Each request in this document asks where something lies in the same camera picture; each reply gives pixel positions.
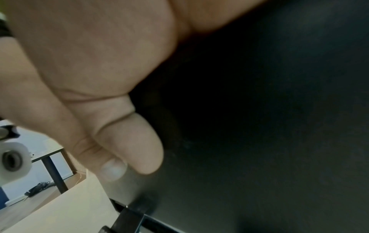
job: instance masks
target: wooden floor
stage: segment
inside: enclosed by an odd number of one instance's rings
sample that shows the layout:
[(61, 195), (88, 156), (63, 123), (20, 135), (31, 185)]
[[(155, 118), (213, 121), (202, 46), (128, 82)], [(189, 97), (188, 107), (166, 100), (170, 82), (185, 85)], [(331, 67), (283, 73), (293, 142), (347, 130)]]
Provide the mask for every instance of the wooden floor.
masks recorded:
[[(64, 182), (69, 189), (80, 183), (86, 178), (85, 175), (75, 174)], [(50, 187), (31, 198), (15, 203), (12, 206), (5, 207), (0, 210), (0, 233), (13, 226), (20, 220), (24, 219), (34, 211), (46, 205), (50, 201), (60, 196), (60, 192), (56, 187)]]

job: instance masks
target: skin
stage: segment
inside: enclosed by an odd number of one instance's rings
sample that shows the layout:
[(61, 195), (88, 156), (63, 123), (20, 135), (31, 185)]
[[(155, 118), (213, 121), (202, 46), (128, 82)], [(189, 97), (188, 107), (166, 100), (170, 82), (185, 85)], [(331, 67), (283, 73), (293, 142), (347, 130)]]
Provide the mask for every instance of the skin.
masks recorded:
[(261, 2), (8, 0), (24, 51), (0, 38), (0, 115), (54, 138), (106, 180), (124, 174), (121, 161), (152, 173), (163, 148), (128, 93), (180, 43)]

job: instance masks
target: table leg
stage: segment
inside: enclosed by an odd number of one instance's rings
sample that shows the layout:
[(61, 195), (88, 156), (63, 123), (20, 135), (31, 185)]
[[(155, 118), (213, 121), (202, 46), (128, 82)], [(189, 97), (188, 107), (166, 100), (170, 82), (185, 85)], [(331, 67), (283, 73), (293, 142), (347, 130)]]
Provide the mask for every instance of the table leg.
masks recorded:
[(55, 185), (58, 187), (61, 194), (68, 191), (66, 184), (63, 181), (63, 178), (60, 176), (55, 164), (51, 160), (50, 157), (43, 158), (41, 160), (46, 167), (46, 170), (49, 172), (51, 178), (53, 179)]

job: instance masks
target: white wall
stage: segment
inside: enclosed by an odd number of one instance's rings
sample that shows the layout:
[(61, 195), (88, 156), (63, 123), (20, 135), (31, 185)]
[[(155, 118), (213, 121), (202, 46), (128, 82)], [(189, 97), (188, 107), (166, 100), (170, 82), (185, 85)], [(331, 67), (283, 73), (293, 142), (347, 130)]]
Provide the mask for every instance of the white wall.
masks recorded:
[[(0, 121), (0, 126), (4, 126), (7, 124), (11, 123), (8, 121)], [(29, 131), (20, 127), (18, 127), (17, 129), (21, 136), (17, 139), (10, 139), (8, 140), (8, 142), (19, 142), (24, 144), (30, 151), (30, 154), (42, 154), (45, 151), (52, 150), (52, 148), (50, 147), (52, 147), (53, 145), (58, 145), (46, 135)], [(63, 178), (67, 178), (73, 175), (70, 167), (68, 166), (61, 153), (52, 155), (51, 159)], [(32, 164), (31, 171), (28, 173), (27, 176), (9, 184), (3, 185), (2, 189), (4, 190), (9, 200), (14, 200), (22, 197), (25, 192), (36, 186), (38, 183), (48, 181), (52, 182), (52, 178), (47, 172), (42, 161), (37, 161)]]

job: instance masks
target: tape roll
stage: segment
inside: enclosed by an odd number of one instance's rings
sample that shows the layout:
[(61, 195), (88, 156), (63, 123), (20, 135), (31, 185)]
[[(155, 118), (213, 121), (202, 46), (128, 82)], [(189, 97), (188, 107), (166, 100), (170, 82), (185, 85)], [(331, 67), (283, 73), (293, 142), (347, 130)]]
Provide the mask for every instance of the tape roll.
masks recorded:
[(26, 176), (31, 167), (31, 156), (25, 145), (0, 142), (0, 186)]

